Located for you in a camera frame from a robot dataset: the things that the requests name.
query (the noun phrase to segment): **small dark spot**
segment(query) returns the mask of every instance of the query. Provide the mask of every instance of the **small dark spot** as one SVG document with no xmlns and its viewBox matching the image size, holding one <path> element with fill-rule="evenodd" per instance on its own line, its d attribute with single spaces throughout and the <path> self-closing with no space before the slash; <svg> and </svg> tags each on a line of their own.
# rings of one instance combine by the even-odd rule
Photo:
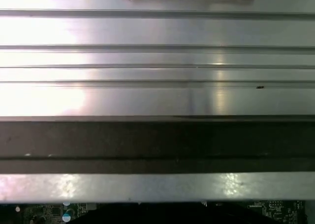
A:
<svg viewBox="0 0 315 224">
<path fill-rule="evenodd" d="M 12 140 L 12 137 L 7 138 L 7 140 L 5 141 L 6 143 L 9 143 Z"/>
</svg>

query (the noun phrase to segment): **circuit board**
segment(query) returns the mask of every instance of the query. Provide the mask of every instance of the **circuit board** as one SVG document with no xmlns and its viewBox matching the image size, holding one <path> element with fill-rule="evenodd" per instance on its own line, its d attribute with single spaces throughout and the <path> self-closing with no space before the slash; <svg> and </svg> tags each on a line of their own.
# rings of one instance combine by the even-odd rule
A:
<svg viewBox="0 0 315 224">
<path fill-rule="evenodd" d="M 23 224 L 64 224 L 96 208 L 93 203 L 30 205 L 23 211 Z"/>
<path fill-rule="evenodd" d="M 238 204 L 280 223 L 306 223 L 304 201 L 252 201 L 238 202 Z"/>
<path fill-rule="evenodd" d="M 270 217 L 284 224 L 306 224 L 304 201 L 248 201 L 236 204 Z M 105 204 L 26 204 L 0 205 L 0 223 L 2 219 L 13 220 L 17 224 L 65 224 L 90 210 L 101 208 Z"/>
</svg>

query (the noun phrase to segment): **metal edge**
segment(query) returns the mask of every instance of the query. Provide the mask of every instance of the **metal edge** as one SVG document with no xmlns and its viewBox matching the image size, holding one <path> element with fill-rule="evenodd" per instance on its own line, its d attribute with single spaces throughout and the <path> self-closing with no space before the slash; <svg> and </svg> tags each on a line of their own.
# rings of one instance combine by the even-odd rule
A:
<svg viewBox="0 0 315 224">
<path fill-rule="evenodd" d="M 176 175 L 0 175 L 2 203 L 315 198 L 315 172 Z"/>
</svg>

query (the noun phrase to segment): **capacitor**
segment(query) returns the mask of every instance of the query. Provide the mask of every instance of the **capacitor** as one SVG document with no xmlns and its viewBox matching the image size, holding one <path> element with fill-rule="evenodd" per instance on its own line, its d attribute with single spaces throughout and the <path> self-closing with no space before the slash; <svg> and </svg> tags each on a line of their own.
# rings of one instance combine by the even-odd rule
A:
<svg viewBox="0 0 315 224">
<path fill-rule="evenodd" d="M 71 219 L 74 218 L 74 215 L 75 215 L 75 211 L 73 209 L 68 209 L 63 215 L 63 221 L 65 223 L 68 223 L 69 221 L 71 221 Z"/>
</svg>

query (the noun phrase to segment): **metal surface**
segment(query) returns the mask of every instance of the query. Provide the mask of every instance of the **metal surface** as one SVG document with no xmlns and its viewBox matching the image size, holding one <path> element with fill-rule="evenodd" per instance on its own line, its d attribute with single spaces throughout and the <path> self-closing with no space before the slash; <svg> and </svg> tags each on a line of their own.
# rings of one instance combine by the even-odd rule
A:
<svg viewBox="0 0 315 224">
<path fill-rule="evenodd" d="M 313 0 L 0 0 L 0 120 L 314 114 L 314 19 Z"/>
<path fill-rule="evenodd" d="M 313 172 L 186 175 L 0 175 L 2 203 L 309 200 Z"/>
</svg>

